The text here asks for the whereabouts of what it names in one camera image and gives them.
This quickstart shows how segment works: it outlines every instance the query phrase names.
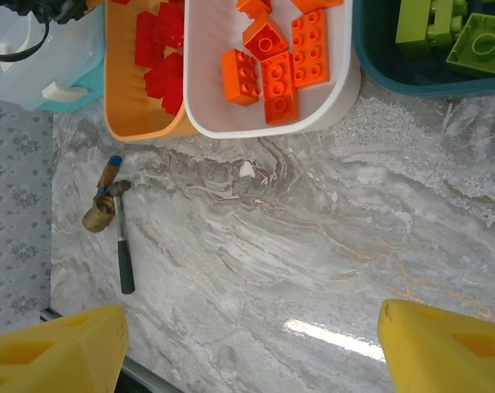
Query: lime green block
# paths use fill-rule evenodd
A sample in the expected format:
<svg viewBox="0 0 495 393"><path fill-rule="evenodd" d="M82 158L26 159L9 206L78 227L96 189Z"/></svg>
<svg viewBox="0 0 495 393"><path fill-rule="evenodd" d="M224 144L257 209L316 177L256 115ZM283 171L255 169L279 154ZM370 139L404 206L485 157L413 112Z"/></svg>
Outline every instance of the lime green block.
<svg viewBox="0 0 495 393"><path fill-rule="evenodd" d="M471 14L446 59L449 70L478 78L495 75L495 16Z"/></svg>
<svg viewBox="0 0 495 393"><path fill-rule="evenodd" d="M466 0L402 0L395 43L404 57L449 49L462 30Z"/></svg>

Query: hammer handle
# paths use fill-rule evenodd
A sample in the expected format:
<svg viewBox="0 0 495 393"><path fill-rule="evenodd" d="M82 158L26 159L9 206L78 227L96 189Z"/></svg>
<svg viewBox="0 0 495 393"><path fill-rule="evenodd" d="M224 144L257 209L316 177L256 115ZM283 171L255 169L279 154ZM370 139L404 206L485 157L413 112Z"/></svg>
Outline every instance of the hammer handle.
<svg viewBox="0 0 495 393"><path fill-rule="evenodd" d="M118 241L118 268L120 270L120 287L124 295L134 292L133 264L127 240Z"/></svg>

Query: marble countertop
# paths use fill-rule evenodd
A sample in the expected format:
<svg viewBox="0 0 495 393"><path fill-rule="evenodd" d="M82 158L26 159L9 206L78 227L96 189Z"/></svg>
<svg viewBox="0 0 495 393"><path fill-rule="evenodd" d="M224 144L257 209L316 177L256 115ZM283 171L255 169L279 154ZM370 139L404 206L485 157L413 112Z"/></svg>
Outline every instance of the marble countertop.
<svg viewBox="0 0 495 393"><path fill-rule="evenodd" d="M495 97L401 97L365 79L331 129L123 144L95 103L56 115L52 307L121 303L129 356L187 392L392 391L376 322L399 297L495 321ZM112 154L115 223L81 219Z"/></svg>

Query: plastic container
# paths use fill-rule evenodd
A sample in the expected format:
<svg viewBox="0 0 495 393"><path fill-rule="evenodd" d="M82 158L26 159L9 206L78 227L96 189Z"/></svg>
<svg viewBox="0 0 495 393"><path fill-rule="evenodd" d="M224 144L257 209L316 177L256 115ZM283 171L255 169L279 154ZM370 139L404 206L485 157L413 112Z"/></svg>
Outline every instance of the plastic container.
<svg viewBox="0 0 495 393"><path fill-rule="evenodd" d="M33 14L18 16L0 7L0 53L32 47L42 39L43 30ZM17 63L0 62L0 100L28 111L46 102L69 105L84 99L84 105L96 97L74 84L100 66L103 53L102 8L66 25L52 22L46 43L33 56Z"/></svg>
<svg viewBox="0 0 495 393"><path fill-rule="evenodd" d="M142 11L156 15L160 3L159 0L133 0L127 5L106 2L104 111L111 135L120 141L197 133L184 105L173 116L162 109L161 100L148 97L143 75L149 69L134 64L136 17Z"/></svg>
<svg viewBox="0 0 495 393"><path fill-rule="evenodd" d="M495 94L495 77L475 79L446 67L450 51L405 59L395 44L401 0L354 0L353 40L364 71L378 84L401 94L462 98ZM495 3L468 1L471 12L495 15Z"/></svg>
<svg viewBox="0 0 495 393"><path fill-rule="evenodd" d="M243 31L252 23L234 0L186 0L184 94L186 110L200 133L211 138L253 138L325 129L353 106L361 72L352 50L352 0L327 9L331 80L300 89L299 121L269 126L263 100L248 107L224 97L220 55L236 47L245 51ZM291 43L291 21L302 13L289 0L272 0L271 17Z"/></svg>

